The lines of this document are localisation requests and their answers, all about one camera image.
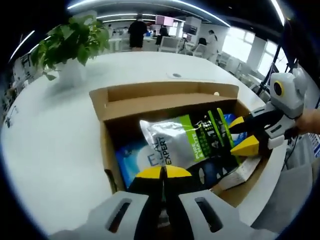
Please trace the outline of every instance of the green leaves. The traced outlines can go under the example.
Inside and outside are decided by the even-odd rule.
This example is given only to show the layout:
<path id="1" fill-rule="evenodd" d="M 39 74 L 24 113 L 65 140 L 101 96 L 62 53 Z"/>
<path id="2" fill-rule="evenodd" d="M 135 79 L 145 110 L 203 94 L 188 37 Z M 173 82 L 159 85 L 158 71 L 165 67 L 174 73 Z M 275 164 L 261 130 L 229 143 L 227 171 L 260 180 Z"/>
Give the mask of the green leaves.
<path id="1" fill-rule="evenodd" d="M 75 59 L 86 65 L 89 58 L 96 57 L 100 51 L 108 49 L 109 32 L 93 16 L 72 17 L 69 23 L 58 25 L 50 30 L 50 38 L 42 40 L 31 53 L 31 61 L 42 69 L 43 74 L 51 81 L 56 77 L 47 73 L 47 69 L 55 70 L 59 63 L 67 63 Z"/>
<path id="2" fill-rule="evenodd" d="M 87 52 L 85 46 L 81 44 L 79 47 L 78 55 L 76 59 L 78 59 L 79 63 L 85 66 L 88 61 L 88 58 L 89 58 L 89 53 Z"/>

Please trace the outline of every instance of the box flap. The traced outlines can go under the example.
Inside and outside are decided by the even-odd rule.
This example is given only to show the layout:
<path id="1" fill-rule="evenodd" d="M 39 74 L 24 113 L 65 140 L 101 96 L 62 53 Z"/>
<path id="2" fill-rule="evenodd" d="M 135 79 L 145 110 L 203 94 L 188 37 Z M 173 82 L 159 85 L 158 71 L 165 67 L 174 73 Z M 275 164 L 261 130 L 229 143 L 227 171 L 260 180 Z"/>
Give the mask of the box flap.
<path id="1" fill-rule="evenodd" d="M 210 82 L 148 82 L 111 86 L 91 91 L 100 121 L 133 114 L 226 99 L 237 99 L 239 87 Z"/>

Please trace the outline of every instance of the cardboard box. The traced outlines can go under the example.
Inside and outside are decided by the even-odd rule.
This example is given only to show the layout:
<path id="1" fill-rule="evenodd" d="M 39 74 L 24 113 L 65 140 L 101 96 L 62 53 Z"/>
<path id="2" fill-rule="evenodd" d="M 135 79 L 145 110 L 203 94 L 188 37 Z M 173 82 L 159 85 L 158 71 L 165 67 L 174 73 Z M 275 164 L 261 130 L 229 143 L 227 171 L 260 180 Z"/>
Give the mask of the cardboard box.
<path id="1" fill-rule="evenodd" d="M 238 86 L 229 84 L 179 81 L 119 85 L 91 91 L 90 97 L 100 121 L 103 167 L 112 193 L 125 191 L 115 149 L 143 138 L 139 125 L 141 119 L 155 122 L 185 114 L 200 114 L 217 107 L 224 113 L 244 116 L 249 111 L 237 99 L 238 90 Z M 226 192 L 232 193 L 234 188 L 223 190 L 220 186 L 215 186 L 214 192 L 237 206 L 259 178 L 266 159 L 262 164 L 257 163 L 257 169 L 247 182 L 236 187 L 236 194 L 230 196 Z"/>

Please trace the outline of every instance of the monitor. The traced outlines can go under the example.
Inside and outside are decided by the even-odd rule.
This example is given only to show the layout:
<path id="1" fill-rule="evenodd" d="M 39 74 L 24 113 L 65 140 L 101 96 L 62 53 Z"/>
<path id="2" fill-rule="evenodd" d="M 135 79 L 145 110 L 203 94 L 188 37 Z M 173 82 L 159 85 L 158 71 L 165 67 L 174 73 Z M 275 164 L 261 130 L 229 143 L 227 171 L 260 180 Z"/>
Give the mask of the monitor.
<path id="1" fill-rule="evenodd" d="M 168 16 L 156 15 L 155 24 L 172 27 L 174 25 L 174 19 Z"/>
<path id="2" fill-rule="evenodd" d="M 189 24 L 184 24 L 182 28 L 182 32 L 192 35 L 197 35 L 198 28 L 196 26 L 191 26 Z"/>

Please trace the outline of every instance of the white flower pot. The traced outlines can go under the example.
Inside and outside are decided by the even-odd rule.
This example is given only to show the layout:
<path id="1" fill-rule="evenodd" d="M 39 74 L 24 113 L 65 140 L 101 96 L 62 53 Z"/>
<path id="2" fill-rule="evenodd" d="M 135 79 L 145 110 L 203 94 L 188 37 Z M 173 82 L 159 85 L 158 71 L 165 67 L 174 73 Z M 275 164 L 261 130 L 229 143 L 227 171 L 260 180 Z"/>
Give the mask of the white flower pot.
<path id="1" fill-rule="evenodd" d="M 77 59 L 69 59 L 66 64 L 57 64 L 56 70 L 62 88 L 74 88 L 86 80 L 86 68 Z"/>

